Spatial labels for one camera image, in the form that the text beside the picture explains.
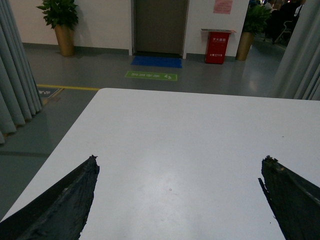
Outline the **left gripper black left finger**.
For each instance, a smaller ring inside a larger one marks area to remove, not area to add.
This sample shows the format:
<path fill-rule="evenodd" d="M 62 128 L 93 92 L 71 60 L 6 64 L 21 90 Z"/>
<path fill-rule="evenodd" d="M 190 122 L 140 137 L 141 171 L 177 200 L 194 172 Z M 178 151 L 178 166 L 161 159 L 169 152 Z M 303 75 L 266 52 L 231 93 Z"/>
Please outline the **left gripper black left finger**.
<path fill-rule="evenodd" d="M 100 167 L 96 156 L 0 223 L 2 240 L 77 240 L 87 223 Z"/>

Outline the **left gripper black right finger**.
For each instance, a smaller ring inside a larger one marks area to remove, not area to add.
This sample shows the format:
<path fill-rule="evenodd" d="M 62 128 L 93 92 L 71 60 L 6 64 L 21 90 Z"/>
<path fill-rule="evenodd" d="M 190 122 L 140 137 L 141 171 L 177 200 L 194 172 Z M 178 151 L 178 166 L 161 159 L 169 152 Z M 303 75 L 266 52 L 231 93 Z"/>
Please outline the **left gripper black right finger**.
<path fill-rule="evenodd" d="M 320 238 L 320 188 L 271 156 L 262 160 L 259 184 L 286 240 Z"/>

